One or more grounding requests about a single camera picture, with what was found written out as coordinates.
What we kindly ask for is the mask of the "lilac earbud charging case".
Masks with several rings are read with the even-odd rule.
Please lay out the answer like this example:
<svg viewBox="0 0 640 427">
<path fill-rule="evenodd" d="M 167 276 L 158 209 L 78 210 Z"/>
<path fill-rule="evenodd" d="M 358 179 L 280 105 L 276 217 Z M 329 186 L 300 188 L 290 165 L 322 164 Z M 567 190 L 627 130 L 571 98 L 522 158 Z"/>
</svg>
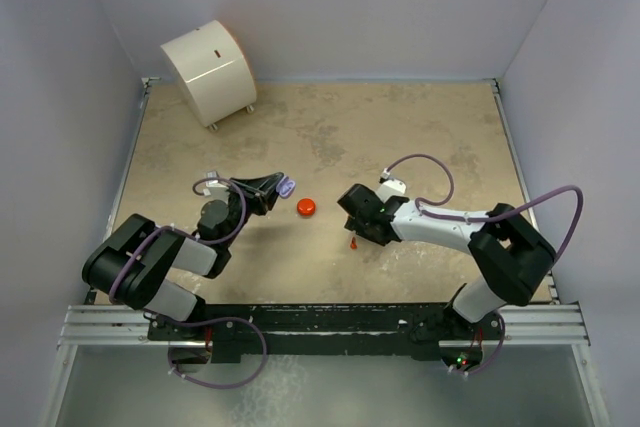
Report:
<svg viewBox="0 0 640 427">
<path fill-rule="evenodd" d="M 276 190 L 278 195 L 283 198 L 289 198 L 296 188 L 296 182 L 288 176 L 284 176 L 277 184 Z"/>
</svg>

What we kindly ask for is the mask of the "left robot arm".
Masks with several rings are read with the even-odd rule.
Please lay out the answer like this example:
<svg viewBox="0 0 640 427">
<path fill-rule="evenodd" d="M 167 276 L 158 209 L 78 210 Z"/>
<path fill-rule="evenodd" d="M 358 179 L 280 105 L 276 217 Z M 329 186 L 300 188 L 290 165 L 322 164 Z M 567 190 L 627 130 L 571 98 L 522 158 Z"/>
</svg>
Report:
<svg viewBox="0 0 640 427">
<path fill-rule="evenodd" d="M 112 303 L 171 318 L 184 339 L 202 334 L 204 301 L 167 279 L 178 269 L 214 279 L 232 258 L 231 245 L 253 216 L 264 216 L 296 183 L 282 172 L 253 179 L 224 179 L 215 172 L 195 182 L 192 191 L 206 197 L 196 229 L 158 226 L 140 214 L 129 216 L 89 256 L 82 279 Z"/>
</svg>

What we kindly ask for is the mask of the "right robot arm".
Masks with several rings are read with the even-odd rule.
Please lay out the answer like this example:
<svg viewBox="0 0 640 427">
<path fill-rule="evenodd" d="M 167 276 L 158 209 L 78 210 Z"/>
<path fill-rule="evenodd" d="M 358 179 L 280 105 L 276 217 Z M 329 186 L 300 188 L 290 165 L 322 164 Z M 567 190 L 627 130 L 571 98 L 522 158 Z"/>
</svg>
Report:
<svg viewBox="0 0 640 427">
<path fill-rule="evenodd" d="M 551 244 L 508 204 L 488 212 L 427 210 L 403 193 L 388 182 L 376 191 L 353 185 L 338 200 L 345 228 L 381 246 L 423 242 L 470 255 L 480 276 L 454 295 L 444 316 L 456 338 L 469 337 L 505 305 L 527 305 L 556 261 Z"/>
</svg>

